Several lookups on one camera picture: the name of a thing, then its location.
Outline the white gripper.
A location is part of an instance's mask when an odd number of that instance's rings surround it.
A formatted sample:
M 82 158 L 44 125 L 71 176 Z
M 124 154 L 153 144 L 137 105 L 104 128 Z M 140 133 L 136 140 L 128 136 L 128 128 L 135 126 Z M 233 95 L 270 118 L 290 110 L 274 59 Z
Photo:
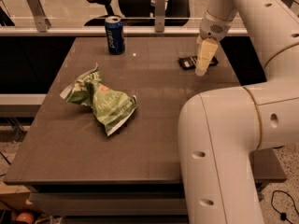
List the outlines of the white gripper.
M 223 18 L 205 12 L 200 24 L 200 35 L 197 36 L 197 60 L 195 74 L 203 76 L 206 73 L 216 51 L 218 42 L 223 40 L 228 34 L 234 19 L 234 12 L 229 12 Z

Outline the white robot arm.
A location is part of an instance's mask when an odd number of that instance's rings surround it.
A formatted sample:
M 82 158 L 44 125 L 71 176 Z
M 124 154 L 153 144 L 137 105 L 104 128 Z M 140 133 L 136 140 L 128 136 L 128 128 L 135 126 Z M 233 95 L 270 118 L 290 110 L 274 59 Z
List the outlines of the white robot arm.
M 299 141 L 299 20 L 280 0 L 210 0 L 200 37 L 241 17 L 263 83 L 193 96 L 178 120 L 190 224 L 263 224 L 249 155 Z

